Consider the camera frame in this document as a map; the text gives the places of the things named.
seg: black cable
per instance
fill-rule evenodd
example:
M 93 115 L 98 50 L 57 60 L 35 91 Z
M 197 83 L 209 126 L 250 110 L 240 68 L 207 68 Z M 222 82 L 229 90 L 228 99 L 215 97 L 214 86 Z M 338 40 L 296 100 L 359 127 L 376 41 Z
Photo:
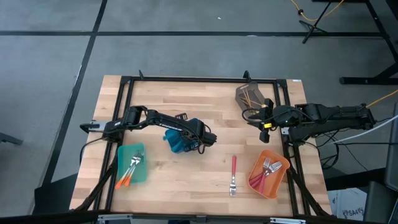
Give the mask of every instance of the black cable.
M 338 159 L 339 159 L 339 155 L 340 155 L 340 148 L 338 147 L 338 145 L 335 145 L 335 146 L 336 146 L 336 157 L 335 157 L 335 159 L 333 160 L 333 162 L 331 163 L 331 165 L 330 165 L 329 167 L 325 167 L 326 163 L 327 163 L 329 160 L 327 160 L 326 162 L 324 162 L 323 165 L 322 165 L 322 169 L 330 169 L 330 168 L 332 168 L 334 165 L 336 165 L 336 163 L 337 163 L 337 161 L 338 161 Z
M 382 119 L 381 121 L 376 121 L 376 123 L 380 123 L 380 122 L 386 121 L 386 120 L 388 120 L 388 119 L 391 119 L 391 118 L 384 118 L 384 119 Z
M 205 125 L 205 127 L 208 128 L 208 129 L 209 129 L 209 132 L 211 133 L 210 127 L 209 127 L 207 124 L 203 124 L 203 125 Z M 205 149 L 206 149 L 206 146 L 203 146 L 202 150 L 200 150 L 200 146 L 198 146 L 198 152 L 199 152 L 199 154 L 205 153 Z
M 335 143 L 335 146 L 336 146 L 336 149 L 338 148 L 338 146 L 344 146 L 345 148 L 347 148 L 347 150 L 348 150 L 348 152 L 352 155 L 352 157 L 354 158 L 354 160 L 363 168 L 363 169 L 365 169 L 366 171 L 368 171 L 368 169 L 364 166 L 364 165 L 362 165 L 362 163 L 354 156 L 354 154 L 351 152 L 351 150 L 348 148 L 348 144 L 343 144 L 343 143 L 341 143 L 341 144 L 337 144 L 337 143 Z
M 345 131 L 348 131 L 348 130 L 352 130 L 352 128 L 347 128 L 347 129 L 345 129 L 345 130 L 342 129 L 342 130 L 340 130 L 339 132 L 342 133 L 342 132 L 345 132 Z
M 205 127 L 206 127 L 207 129 L 209 129 L 209 132 L 211 133 L 210 127 L 209 127 L 207 124 L 203 124 L 203 125 L 205 125 Z
M 333 135 L 332 136 L 328 136 L 329 137 L 329 139 L 328 140 L 326 140 L 323 144 L 321 144 L 320 146 L 318 146 L 318 147 L 322 147 L 322 146 L 324 146 L 326 143 L 328 143 L 333 137 L 335 137 L 335 135 L 337 134 L 339 132 L 339 130 L 337 130 L 335 133 L 333 133 Z
M 102 140 L 102 139 L 104 139 L 104 138 L 101 137 L 101 138 L 99 138 L 99 139 L 95 139 L 95 140 L 89 141 L 88 143 L 86 143 L 86 144 L 83 145 L 83 147 L 80 149 L 80 162 L 79 162 L 79 164 L 81 164 L 81 159 L 83 158 L 83 150 L 85 149 L 85 147 L 86 147 L 87 145 L 93 143 L 93 142 L 96 142 L 96 141 L 99 141 L 99 140 Z
M 282 115 L 282 114 L 286 114 L 286 113 L 288 112 L 288 111 L 285 111 L 285 112 L 283 112 L 283 113 L 281 113 L 281 114 L 272 116 L 272 117 L 267 118 L 267 119 L 262 120 L 262 121 L 251 121 L 251 120 L 247 119 L 247 117 L 245 117 L 244 114 L 245 114 L 245 112 L 247 112 L 247 111 L 253 111 L 253 110 L 254 110 L 254 111 L 259 111 L 259 109 L 256 109 L 256 108 L 248 108 L 248 109 L 243 110 L 243 111 L 242 111 L 242 118 L 243 118 L 243 120 L 247 121 L 248 123 L 252 123 L 252 124 L 261 124 L 261 123 L 265 123 L 266 121 L 272 120 L 272 119 L 274 119 L 274 118 L 276 118 L 276 117 L 278 117 L 278 116 L 280 116 L 280 115 Z
M 333 158 L 333 157 L 335 157 L 337 154 L 335 154 L 335 155 L 332 155 L 332 156 L 328 156 L 328 157 L 325 157 L 325 158 L 322 158 L 322 159 L 319 159 L 320 161 L 322 161 L 322 160 L 325 160 L 325 159 L 330 159 L 330 158 Z
M 352 142 L 352 143 L 335 143 L 339 146 L 346 146 L 350 144 L 387 144 L 387 145 L 396 145 L 398 142 Z
M 356 160 L 356 162 L 358 162 L 358 164 L 361 165 L 361 167 L 363 167 L 363 169 L 365 169 L 366 171 L 368 171 L 368 169 L 367 169 L 365 166 L 363 166 L 362 163 L 360 163 L 359 160 L 357 160 L 357 158 L 354 156 L 354 154 L 351 152 L 351 150 L 348 149 L 348 147 L 347 147 L 345 144 L 344 144 L 344 146 L 347 148 L 348 152 L 353 156 L 353 158 Z
M 318 146 L 316 146 L 316 145 L 314 145 L 314 144 L 312 144 L 312 143 L 310 143 L 310 142 L 306 142 L 306 141 L 305 141 L 304 143 L 305 143 L 305 144 L 309 144 L 309 145 L 315 147 L 315 148 L 318 150 L 318 156 L 321 157 L 321 152 L 319 151 Z
M 337 134 L 337 132 L 335 132 L 334 135 L 332 135 L 332 136 L 329 136 L 329 135 L 326 134 L 326 133 L 324 133 L 324 135 L 325 135 L 326 137 L 329 137 L 329 140 L 330 140 L 330 139 L 333 139 L 333 140 L 334 140 L 334 139 L 336 139 L 334 136 L 335 136 L 335 134 Z M 331 163 L 331 165 L 330 165 L 329 167 L 325 167 L 325 165 L 326 165 L 327 162 L 330 161 L 330 159 L 328 159 L 327 161 L 325 161 L 325 162 L 321 165 L 322 169 L 330 169 L 330 168 L 332 168 L 332 167 L 337 163 L 337 161 L 338 161 L 338 159 L 339 159 L 339 155 L 340 155 L 340 148 L 338 147 L 338 145 L 336 145 L 336 154 L 335 154 L 334 156 L 331 156 L 331 157 L 330 157 L 330 159 L 333 158 L 333 157 L 335 157 L 335 159 L 333 160 L 333 162 Z

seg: gray carpet floor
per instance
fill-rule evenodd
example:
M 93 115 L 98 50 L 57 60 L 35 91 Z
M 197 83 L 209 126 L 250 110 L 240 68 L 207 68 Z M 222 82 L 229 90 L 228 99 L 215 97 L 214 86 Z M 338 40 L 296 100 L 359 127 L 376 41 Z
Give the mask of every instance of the gray carpet floor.
M 371 1 L 393 40 L 398 21 L 385 1 Z M 325 3 L 297 0 L 308 17 Z M 87 30 L 100 0 L 0 0 L 0 30 Z M 100 31 L 292 31 L 303 32 L 289 0 L 109 0 Z M 343 4 L 318 25 L 330 32 L 377 32 L 364 4 Z M 301 79 L 308 102 L 328 106 L 370 103 L 396 86 L 343 86 L 342 76 L 372 77 L 393 63 L 380 38 L 301 37 L 97 37 L 53 180 L 78 171 L 103 75 Z M 0 144 L 0 216 L 30 213 L 34 189 L 45 172 L 88 37 L 0 36 L 0 132 L 24 140 Z M 372 107 L 376 119 L 392 115 L 397 96 Z M 389 126 L 358 141 L 387 141 Z M 358 131 L 339 133 L 338 138 Z M 367 169 L 386 164 L 387 146 L 350 146 Z M 322 157 L 334 147 L 324 147 Z M 364 171 L 342 148 L 336 169 Z

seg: teal plastic tray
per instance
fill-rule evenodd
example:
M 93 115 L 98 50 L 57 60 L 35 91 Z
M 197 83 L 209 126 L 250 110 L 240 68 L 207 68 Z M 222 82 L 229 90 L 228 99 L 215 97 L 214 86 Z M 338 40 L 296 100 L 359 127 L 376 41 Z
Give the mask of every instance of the teal plastic tray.
M 143 143 L 133 144 L 130 146 L 120 146 L 118 149 L 118 180 L 122 178 L 123 174 L 129 168 L 131 158 L 136 155 L 138 151 L 141 151 L 144 157 L 138 163 L 132 177 L 130 184 L 142 183 L 147 180 L 147 159 L 146 152 Z

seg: cable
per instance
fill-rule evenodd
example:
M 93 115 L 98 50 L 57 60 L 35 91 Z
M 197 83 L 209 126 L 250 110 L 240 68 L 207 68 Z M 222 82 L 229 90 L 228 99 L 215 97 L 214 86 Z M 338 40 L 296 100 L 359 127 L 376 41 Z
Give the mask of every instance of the cable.
M 326 140 L 322 145 L 320 145 L 320 146 L 318 146 L 318 147 L 322 147 L 322 146 L 324 146 L 326 143 L 328 143 L 328 141 L 330 141 L 333 137 L 335 137 L 335 135 L 337 134 L 337 132 L 339 132 L 339 130 L 337 130 L 332 136 L 328 136 L 329 137 L 329 139 L 328 140 Z
M 324 133 L 324 135 L 325 135 L 326 137 L 329 137 L 329 140 L 330 140 L 330 139 L 333 139 L 333 140 L 336 139 L 336 138 L 334 137 L 334 135 L 333 135 L 333 136 L 329 136 L 329 135 L 326 134 L 326 133 Z M 330 157 L 330 159 L 333 158 L 333 157 L 334 157 L 335 159 L 333 160 L 333 162 L 331 163 L 330 166 L 325 167 L 325 166 L 326 166 L 326 163 L 329 162 L 330 159 L 328 159 L 328 157 L 327 157 L 327 158 L 324 158 L 324 159 L 328 159 L 328 160 L 325 161 L 325 162 L 322 164 L 322 169 L 330 169 L 330 168 L 332 168 L 332 167 L 337 163 L 337 161 L 338 161 L 338 159 L 339 159 L 339 155 L 340 155 L 340 148 L 338 147 L 338 145 L 336 145 L 336 154 L 335 154 L 334 156 L 331 156 L 331 157 Z
M 312 143 L 310 143 L 310 142 L 306 142 L 306 141 L 305 141 L 304 143 L 305 143 L 305 144 L 309 144 L 309 145 L 315 147 L 315 148 L 318 150 L 318 156 L 319 156 L 319 158 L 321 157 L 321 152 L 319 151 L 318 146 L 316 146 L 316 145 L 314 145 L 314 144 L 312 144 Z
M 208 129 L 209 129 L 209 132 L 211 133 L 211 129 L 210 129 L 210 127 L 209 127 L 209 126 L 207 126 L 207 124 L 203 124 L 203 125 L 205 125 L 205 127 L 206 127 L 206 128 L 208 128 Z M 200 150 L 200 146 L 198 146 L 198 152 L 199 152 L 199 154 L 203 154 L 203 153 L 205 153 L 205 150 L 206 150 L 206 146 L 205 146 L 205 145 L 203 145 L 203 148 L 202 148 L 202 150 Z
M 291 0 L 292 3 L 294 4 L 294 6 L 296 7 L 296 9 L 299 11 L 300 15 L 303 16 L 304 19 L 308 20 L 308 21 L 317 21 L 319 18 L 316 19 L 309 19 L 306 16 L 304 16 L 304 12 L 302 11 L 301 8 L 299 8 L 299 6 L 297 5 L 297 3 L 294 0 Z M 341 0 L 337 6 L 335 6 L 330 12 L 326 13 L 323 17 L 329 16 L 335 9 L 337 9 L 342 3 L 344 2 L 344 0 Z
M 345 146 L 350 144 L 387 144 L 387 145 L 396 145 L 398 142 L 352 142 L 352 143 L 344 143 L 344 144 L 337 144 L 339 146 Z
M 88 143 L 86 143 L 86 144 L 83 145 L 83 147 L 80 149 L 80 162 L 79 162 L 79 164 L 81 164 L 81 159 L 83 158 L 83 150 L 85 149 L 85 147 L 86 147 L 87 145 L 93 143 L 93 142 L 96 142 L 96 141 L 99 141 L 99 140 L 102 140 L 102 139 L 104 139 L 104 137 L 101 137 L 101 138 L 99 138 L 99 139 L 95 139 L 95 140 L 89 141 Z
M 398 90 L 393 91 L 392 93 L 390 93 L 390 94 L 388 94 L 388 95 L 386 95 L 386 96 L 383 96 L 382 98 L 380 98 L 380 99 L 378 99 L 378 100 L 376 100 L 376 101 L 373 101 L 372 103 L 368 104 L 368 105 L 366 106 L 366 108 L 369 108 L 369 107 L 371 107 L 372 105 L 375 105 L 376 103 L 378 103 L 378 102 L 380 102 L 380 101 L 386 99 L 387 97 L 390 97 L 390 96 L 392 96 L 392 95 L 394 95 L 394 94 L 396 94 L 396 93 L 398 93 Z
M 368 131 L 365 131 L 364 133 L 357 134 L 357 135 L 355 135 L 355 136 L 351 136 L 351 137 L 348 137 L 348 138 L 344 138 L 344 139 L 342 139 L 342 140 L 334 141 L 334 142 L 331 142 L 331 143 L 328 143 L 328 144 L 338 143 L 338 142 L 342 142 L 342 141 L 345 141 L 345 140 L 349 140 L 349 139 L 353 139 L 353 138 L 356 138 L 356 137 L 360 137 L 360 136 L 362 136 L 362 135 L 364 135 L 364 134 L 370 133 L 370 132 L 372 132 L 372 131 L 375 131 L 375 130 L 377 130 L 377 129 L 383 127 L 384 125 L 390 123 L 391 121 L 393 121 L 393 120 L 396 119 L 396 118 L 398 118 L 398 115 L 395 115 L 395 116 L 394 116 L 393 118 L 391 118 L 390 120 L 388 120 L 388 121 L 386 121 L 386 122 L 380 124 L 379 126 L 377 126 L 377 127 L 375 127 L 375 128 L 372 128 L 372 129 L 370 129 L 370 130 L 368 130 Z
M 363 169 L 365 169 L 366 171 L 368 171 L 367 168 L 366 168 L 365 166 L 363 166 L 362 163 L 354 156 L 354 154 L 353 154 L 353 153 L 351 152 L 351 150 L 348 148 L 347 144 L 335 144 L 335 146 L 336 146 L 336 150 L 338 149 L 338 146 L 344 146 L 345 148 L 347 148 L 348 152 L 352 155 L 352 157 L 355 159 L 355 161 L 356 161 Z
M 331 159 L 331 158 L 336 157 L 336 156 L 337 156 L 337 154 L 332 155 L 332 156 L 328 156 L 328 157 L 325 157 L 325 158 L 319 159 L 319 160 L 322 161 L 322 160 L 325 160 L 325 159 Z
M 367 169 L 365 166 L 363 166 L 362 163 L 361 163 L 359 160 L 357 160 L 357 158 L 354 156 L 354 154 L 351 152 L 351 150 L 348 149 L 348 147 L 346 146 L 346 144 L 344 144 L 344 146 L 347 148 L 348 152 L 353 156 L 353 158 L 355 159 L 355 161 L 356 161 L 359 165 L 361 165 L 361 167 L 363 167 L 363 169 L 365 169 L 366 171 L 368 171 L 368 169 Z
M 384 118 L 384 119 L 382 119 L 380 121 L 376 121 L 376 123 L 380 123 L 380 122 L 383 122 L 383 121 L 388 120 L 388 119 L 391 119 L 391 118 Z
M 272 117 L 267 118 L 267 119 L 262 120 L 262 121 L 251 121 L 251 120 L 247 119 L 247 117 L 245 117 L 244 114 L 245 114 L 245 112 L 247 112 L 247 111 L 252 111 L 252 110 L 254 110 L 254 111 L 260 111 L 259 109 L 256 109 L 256 108 L 248 108 L 248 109 L 245 109 L 245 110 L 242 111 L 242 118 L 243 118 L 243 120 L 247 121 L 248 123 L 252 123 L 252 124 L 261 124 L 261 123 L 265 123 L 266 121 L 272 120 L 272 119 L 274 119 L 274 118 L 276 118 L 276 117 L 278 117 L 278 116 L 280 116 L 280 115 L 282 115 L 282 114 L 286 114 L 286 113 L 288 112 L 288 111 L 285 111 L 285 112 L 283 112 L 283 113 L 281 113 L 281 114 L 272 116 Z

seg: orange plastic tray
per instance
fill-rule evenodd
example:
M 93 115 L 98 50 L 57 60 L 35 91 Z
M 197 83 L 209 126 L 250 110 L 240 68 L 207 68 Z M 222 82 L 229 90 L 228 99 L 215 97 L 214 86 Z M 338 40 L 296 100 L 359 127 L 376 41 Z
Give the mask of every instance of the orange plastic tray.
M 282 163 L 282 167 L 277 170 L 275 173 L 272 173 L 268 175 L 265 179 L 264 182 L 264 190 L 262 193 L 259 192 L 259 186 L 258 185 L 256 188 L 252 188 L 249 184 L 249 180 L 251 180 L 253 177 L 259 175 L 262 173 L 262 165 L 266 159 L 266 157 L 269 157 L 271 159 L 271 164 L 280 161 Z M 274 153 L 273 151 L 270 150 L 264 150 L 261 152 L 256 164 L 253 167 L 253 170 L 250 173 L 250 176 L 248 178 L 248 185 L 251 189 L 253 189 L 255 192 L 258 194 L 266 197 L 266 198 L 277 198 L 277 191 L 279 188 L 280 183 L 282 182 L 282 178 L 284 177 L 286 170 L 290 167 L 290 164 L 287 159 L 285 159 L 283 156 Z

